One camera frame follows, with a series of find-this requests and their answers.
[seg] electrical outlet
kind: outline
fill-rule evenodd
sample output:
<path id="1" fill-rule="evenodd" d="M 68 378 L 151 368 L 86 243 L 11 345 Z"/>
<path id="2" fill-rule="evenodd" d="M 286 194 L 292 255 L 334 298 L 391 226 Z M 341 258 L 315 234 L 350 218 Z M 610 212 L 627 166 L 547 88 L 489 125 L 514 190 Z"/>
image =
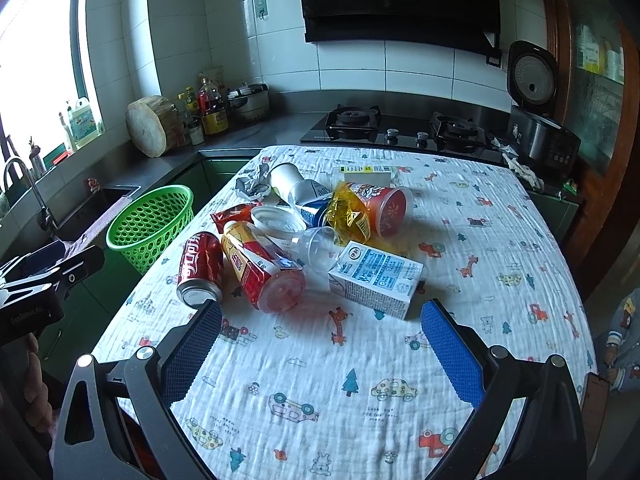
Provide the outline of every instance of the electrical outlet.
<path id="1" fill-rule="evenodd" d="M 255 17 L 259 20 L 263 20 L 265 16 L 269 15 L 267 10 L 267 0 L 254 0 Z"/>

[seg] blue gripper pad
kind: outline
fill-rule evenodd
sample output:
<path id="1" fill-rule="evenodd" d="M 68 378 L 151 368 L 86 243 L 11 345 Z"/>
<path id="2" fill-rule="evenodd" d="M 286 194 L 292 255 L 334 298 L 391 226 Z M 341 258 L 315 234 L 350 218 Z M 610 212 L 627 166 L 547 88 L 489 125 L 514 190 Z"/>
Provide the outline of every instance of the blue gripper pad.
<path id="1" fill-rule="evenodd" d="M 424 336 L 458 397 L 477 409 L 484 397 L 482 368 L 478 361 L 434 301 L 427 301 L 422 306 L 420 322 Z"/>
<path id="2" fill-rule="evenodd" d="M 214 301 L 201 313 L 198 323 L 180 341 L 177 351 L 164 364 L 162 402 L 169 407 L 183 400 L 193 380 L 202 368 L 204 359 L 220 334 L 222 311 Z"/>

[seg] faucet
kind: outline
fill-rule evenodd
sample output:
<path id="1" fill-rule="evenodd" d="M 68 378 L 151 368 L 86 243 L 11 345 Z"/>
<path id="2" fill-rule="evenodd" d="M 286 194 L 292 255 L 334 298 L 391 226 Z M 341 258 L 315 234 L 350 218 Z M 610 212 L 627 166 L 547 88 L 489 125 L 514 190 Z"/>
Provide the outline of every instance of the faucet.
<path id="1" fill-rule="evenodd" d="M 31 189 L 33 189 L 33 194 L 35 195 L 36 200 L 38 201 L 38 204 L 40 204 L 40 215 L 38 218 L 38 225 L 40 226 L 40 228 L 43 231 L 48 231 L 49 228 L 52 228 L 54 232 L 57 231 L 58 224 L 56 222 L 56 219 L 53 216 L 53 213 L 47 206 L 47 203 L 44 202 L 42 195 L 38 191 L 38 186 L 36 186 L 36 182 L 33 179 L 33 175 L 31 174 L 31 171 L 29 171 L 29 169 L 27 168 L 27 165 L 19 156 L 12 156 L 4 165 L 4 177 L 3 177 L 4 189 L 5 190 L 9 189 L 6 176 L 9 173 L 9 168 L 11 167 L 12 164 L 17 164 L 20 170 L 22 171 L 22 174 L 24 174 L 27 177 L 29 184 L 31 186 Z"/>

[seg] white patterned tablecloth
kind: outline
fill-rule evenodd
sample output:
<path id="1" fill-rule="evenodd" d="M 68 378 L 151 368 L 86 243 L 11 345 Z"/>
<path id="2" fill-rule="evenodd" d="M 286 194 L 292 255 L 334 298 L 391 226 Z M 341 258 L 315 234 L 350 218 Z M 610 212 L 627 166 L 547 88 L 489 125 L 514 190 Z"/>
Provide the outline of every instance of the white patterned tablecloth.
<path id="1" fill-rule="evenodd" d="M 510 171 L 416 153 L 304 146 L 266 148 L 243 171 L 292 161 L 325 185 L 335 166 L 396 167 L 395 184 L 415 198 L 399 249 L 424 264 L 424 290 L 399 320 L 332 294 L 326 277 L 308 273 L 299 306 L 276 316 L 254 310 L 225 262 L 222 310 L 237 337 L 216 341 L 186 398 L 172 407 L 217 478 L 425 478 L 472 411 L 421 336 L 420 307 L 430 298 L 488 346 L 536 361 L 562 354 L 581 389 L 595 367 L 580 297 L 556 241 Z M 98 360 L 129 358 L 140 344 L 188 322 L 193 310 L 175 294 L 184 241 L 215 231 L 210 213 L 241 202 L 234 185 L 142 278 L 95 348 Z M 338 328 L 343 345 L 332 342 Z M 415 396 L 379 400 L 372 389 L 383 382 Z M 487 473 L 506 452 L 521 408 L 513 403 Z"/>

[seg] green plastic basket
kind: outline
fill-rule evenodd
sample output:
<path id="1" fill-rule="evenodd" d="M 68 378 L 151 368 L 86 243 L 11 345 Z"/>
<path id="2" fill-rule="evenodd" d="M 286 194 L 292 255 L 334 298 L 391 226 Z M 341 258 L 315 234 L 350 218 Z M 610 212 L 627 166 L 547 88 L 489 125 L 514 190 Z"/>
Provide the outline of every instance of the green plastic basket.
<path id="1" fill-rule="evenodd" d="M 122 253 L 140 274 L 145 274 L 193 219 L 192 204 L 193 192 L 186 186 L 149 191 L 111 222 L 107 246 Z"/>

